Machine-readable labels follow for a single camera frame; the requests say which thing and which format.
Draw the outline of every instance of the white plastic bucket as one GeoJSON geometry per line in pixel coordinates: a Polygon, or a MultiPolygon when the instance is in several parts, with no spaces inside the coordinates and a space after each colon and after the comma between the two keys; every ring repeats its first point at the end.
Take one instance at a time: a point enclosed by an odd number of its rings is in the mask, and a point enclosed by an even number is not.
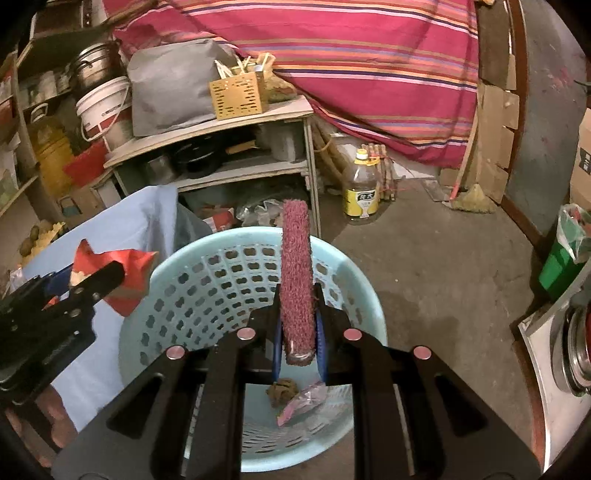
{"type": "Polygon", "coordinates": [[[131,82],[117,77],[98,86],[76,104],[82,119],[82,137],[93,141],[102,137],[109,152],[133,139],[131,82]]]}

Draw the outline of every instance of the gray bag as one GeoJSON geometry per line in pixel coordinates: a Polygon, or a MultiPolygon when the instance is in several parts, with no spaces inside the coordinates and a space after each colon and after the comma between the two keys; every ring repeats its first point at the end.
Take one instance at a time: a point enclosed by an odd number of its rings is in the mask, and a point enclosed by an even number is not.
{"type": "Polygon", "coordinates": [[[214,59],[236,59],[207,38],[140,50],[131,57],[134,135],[145,137],[215,118],[208,83],[219,80],[214,59]]]}

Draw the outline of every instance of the pink striped fabric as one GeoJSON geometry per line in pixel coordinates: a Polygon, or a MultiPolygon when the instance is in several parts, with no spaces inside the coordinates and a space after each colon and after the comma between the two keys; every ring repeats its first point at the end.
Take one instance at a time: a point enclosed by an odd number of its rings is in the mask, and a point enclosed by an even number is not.
{"type": "MultiPolygon", "coordinates": [[[[105,0],[108,12],[128,0],[105,0]]],[[[476,106],[473,0],[176,0],[121,28],[133,51],[214,37],[275,71],[316,113],[408,158],[459,166],[476,106]]]]}

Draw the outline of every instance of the pink plastic wrapper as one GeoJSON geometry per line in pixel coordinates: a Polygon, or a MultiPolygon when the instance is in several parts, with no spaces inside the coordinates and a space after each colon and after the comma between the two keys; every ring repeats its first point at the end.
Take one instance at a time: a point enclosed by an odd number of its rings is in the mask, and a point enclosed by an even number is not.
{"type": "Polygon", "coordinates": [[[306,413],[322,404],[326,400],[328,392],[329,388],[321,381],[317,381],[305,388],[297,396],[292,398],[277,416],[277,424],[283,427],[291,418],[306,413]]]}

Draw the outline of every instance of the green trash bin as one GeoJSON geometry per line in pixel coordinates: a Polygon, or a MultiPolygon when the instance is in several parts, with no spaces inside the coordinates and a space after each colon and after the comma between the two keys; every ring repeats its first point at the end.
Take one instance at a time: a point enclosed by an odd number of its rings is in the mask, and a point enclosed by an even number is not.
{"type": "Polygon", "coordinates": [[[564,247],[555,241],[538,280],[552,301],[556,301],[579,275],[583,266],[584,262],[574,263],[564,247]]]}

